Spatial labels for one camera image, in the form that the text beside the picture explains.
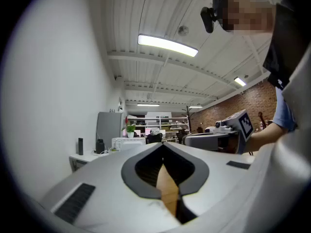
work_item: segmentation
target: white desk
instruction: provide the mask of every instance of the white desk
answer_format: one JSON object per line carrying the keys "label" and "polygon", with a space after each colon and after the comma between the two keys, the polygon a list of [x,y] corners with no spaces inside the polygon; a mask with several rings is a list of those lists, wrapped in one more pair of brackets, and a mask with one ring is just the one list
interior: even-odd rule
{"label": "white desk", "polygon": [[109,155],[108,153],[103,153],[101,155],[95,155],[92,152],[93,152],[92,150],[84,151],[83,155],[79,155],[76,153],[76,154],[72,154],[71,156],[69,156],[72,170],[76,171],[91,161],[94,161],[100,157]]}

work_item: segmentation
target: ceiling light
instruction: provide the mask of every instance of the ceiling light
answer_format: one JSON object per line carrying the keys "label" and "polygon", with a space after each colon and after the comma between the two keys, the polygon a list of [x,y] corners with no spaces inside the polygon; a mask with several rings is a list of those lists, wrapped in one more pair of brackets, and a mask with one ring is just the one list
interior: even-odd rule
{"label": "ceiling light", "polygon": [[245,83],[242,79],[240,79],[239,77],[236,77],[236,78],[234,79],[234,81],[235,81],[236,83],[239,83],[241,86],[245,86],[245,85],[246,85],[246,83]]}
{"label": "ceiling light", "polygon": [[138,103],[137,106],[160,106],[159,104],[145,104],[145,103]]}
{"label": "ceiling light", "polygon": [[198,49],[189,47],[179,42],[145,34],[140,34],[138,36],[138,44],[168,49],[189,55],[191,57],[194,57],[198,53]]}

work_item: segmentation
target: brick wall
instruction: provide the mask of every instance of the brick wall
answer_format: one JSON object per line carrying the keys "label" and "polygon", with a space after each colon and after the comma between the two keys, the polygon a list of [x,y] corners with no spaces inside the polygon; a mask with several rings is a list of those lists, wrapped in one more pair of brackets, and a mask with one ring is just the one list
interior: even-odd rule
{"label": "brick wall", "polygon": [[[193,114],[191,117],[192,131],[196,133],[194,130],[200,126],[200,123],[203,123],[203,129],[214,126],[216,121],[225,119],[243,109],[247,110],[254,129],[260,126],[259,111],[262,112],[265,120],[273,119],[276,111],[276,90],[274,86],[265,80],[247,89],[242,95],[235,95],[226,101]],[[182,117],[182,115],[172,113],[172,117]]]}

